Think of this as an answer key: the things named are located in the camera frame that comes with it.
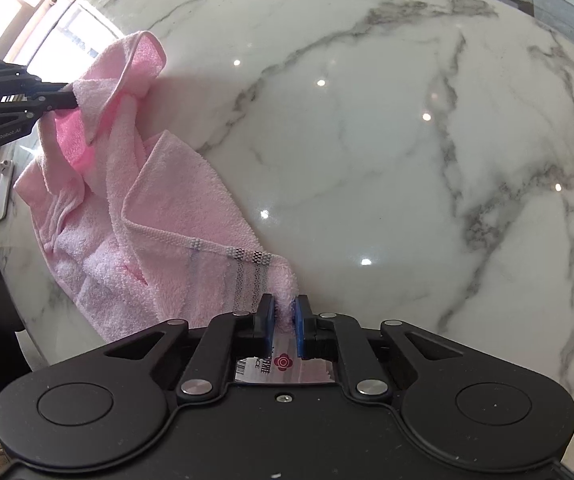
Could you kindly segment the pink terry towel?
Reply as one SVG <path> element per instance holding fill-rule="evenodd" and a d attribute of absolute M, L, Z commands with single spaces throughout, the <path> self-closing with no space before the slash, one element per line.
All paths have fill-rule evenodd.
<path fill-rule="evenodd" d="M 298 286 L 267 252 L 220 177 L 177 136 L 142 136 L 165 67 L 150 32 L 111 44 L 71 86 L 77 107 L 38 125 L 42 153 L 15 184 L 54 280 L 106 341 L 183 318 L 206 326 L 276 301 L 291 330 Z"/>

